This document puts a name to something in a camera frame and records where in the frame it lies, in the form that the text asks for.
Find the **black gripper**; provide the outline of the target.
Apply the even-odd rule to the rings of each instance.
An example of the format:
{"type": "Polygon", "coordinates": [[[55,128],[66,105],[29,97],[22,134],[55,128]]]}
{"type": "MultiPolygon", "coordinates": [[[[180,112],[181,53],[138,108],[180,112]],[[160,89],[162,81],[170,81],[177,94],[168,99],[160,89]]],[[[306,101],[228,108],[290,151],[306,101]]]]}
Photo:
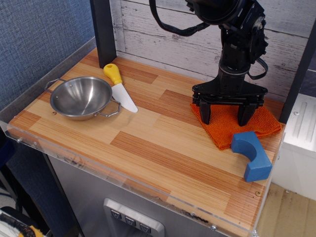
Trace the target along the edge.
{"type": "Polygon", "coordinates": [[[210,123],[211,105],[234,105],[239,106],[239,126],[247,125],[257,107],[264,104],[268,90],[246,82],[244,78],[245,73],[229,74],[219,70],[215,79],[192,87],[193,103],[199,106],[203,123],[210,123]]]}

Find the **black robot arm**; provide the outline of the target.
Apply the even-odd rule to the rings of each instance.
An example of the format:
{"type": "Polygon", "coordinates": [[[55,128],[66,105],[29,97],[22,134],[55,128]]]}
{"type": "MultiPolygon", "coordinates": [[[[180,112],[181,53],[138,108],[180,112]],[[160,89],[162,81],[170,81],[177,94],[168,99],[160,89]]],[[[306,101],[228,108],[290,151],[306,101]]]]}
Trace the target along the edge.
{"type": "Polygon", "coordinates": [[[193,86],[193,103],[199,107],[200,118],[209,124],[211,105],[238,106],[237,120],[246,125],[257,108],[264,104],[268,90],[245,82],[251,65],[258,62],[264,72],[250,76],[261,79],[268,66],[260,58],[266,53],[264,9],[256,0],[189,0],[187,6],[208,25],[221,30],[222,52],[218,75],[209,82],[193,86]]]}

